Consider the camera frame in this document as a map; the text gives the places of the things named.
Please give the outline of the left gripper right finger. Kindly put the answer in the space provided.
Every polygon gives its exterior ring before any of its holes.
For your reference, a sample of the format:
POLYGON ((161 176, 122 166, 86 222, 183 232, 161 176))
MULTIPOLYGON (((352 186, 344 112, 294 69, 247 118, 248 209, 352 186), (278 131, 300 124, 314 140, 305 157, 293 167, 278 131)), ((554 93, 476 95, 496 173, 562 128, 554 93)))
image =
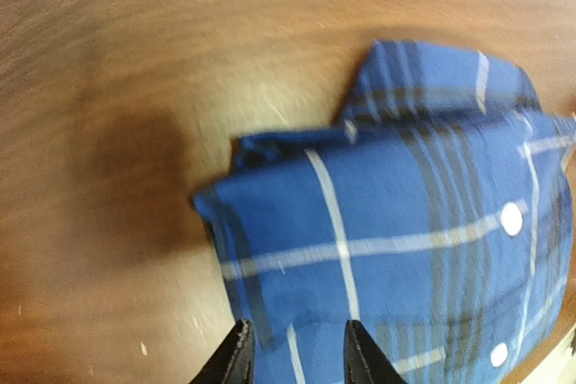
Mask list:
POLYGON ((358 320, 346 322, 344 377, 346 384, 405 384, 358 320))

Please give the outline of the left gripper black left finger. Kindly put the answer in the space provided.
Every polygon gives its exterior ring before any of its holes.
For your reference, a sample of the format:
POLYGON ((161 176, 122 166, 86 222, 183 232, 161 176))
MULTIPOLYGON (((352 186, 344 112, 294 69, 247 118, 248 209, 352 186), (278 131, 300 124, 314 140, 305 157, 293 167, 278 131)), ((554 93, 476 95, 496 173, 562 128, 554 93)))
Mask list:
POLYGON ((193 378, 193 384, 251 384, 254 382, 255 337, 252 324, 238 320, 193 378))

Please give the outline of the blue plaid long sleeve shirt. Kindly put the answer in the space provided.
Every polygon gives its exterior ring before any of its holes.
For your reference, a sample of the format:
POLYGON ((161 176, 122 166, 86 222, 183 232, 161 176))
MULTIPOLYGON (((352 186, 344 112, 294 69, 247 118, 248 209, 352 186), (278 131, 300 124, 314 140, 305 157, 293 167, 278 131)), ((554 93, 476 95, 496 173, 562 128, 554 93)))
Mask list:
POLYGON ((357 319, 410 383, 495 383, 554 329, 575 121, 479 51, 377 41, 336 123, 238 142, 193 197, 258 383, 340 383, 357 319))

